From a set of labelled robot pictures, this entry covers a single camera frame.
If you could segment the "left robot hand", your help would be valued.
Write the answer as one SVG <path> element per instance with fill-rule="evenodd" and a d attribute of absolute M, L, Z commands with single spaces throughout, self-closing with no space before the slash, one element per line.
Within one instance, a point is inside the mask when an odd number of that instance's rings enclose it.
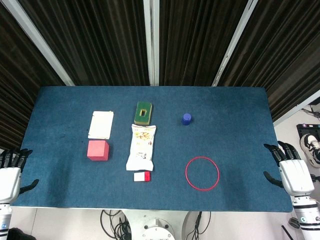
<path fill-rule="evenodd" d="M 0 154 L 0 204 L 12 204 L 19 195 L 34 189 L 39 179 L 21 187 L 21 176 L 32 149 L 5 149 Z"/>

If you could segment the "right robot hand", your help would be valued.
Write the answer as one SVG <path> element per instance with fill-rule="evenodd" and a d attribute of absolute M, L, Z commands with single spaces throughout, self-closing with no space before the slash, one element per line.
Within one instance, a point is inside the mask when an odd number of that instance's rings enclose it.
<path fill-rule="evenodd" d="M 271 184 L 283 188 L 292 197 L 310 195 L 315 187 L 306 162 L 291 144 L 282 141 L 278 144 L 279 146 L 265 143 L 263 146 L 275 160 L 281 179 L 273 178 L 267 171 L 263 175 Z"/>

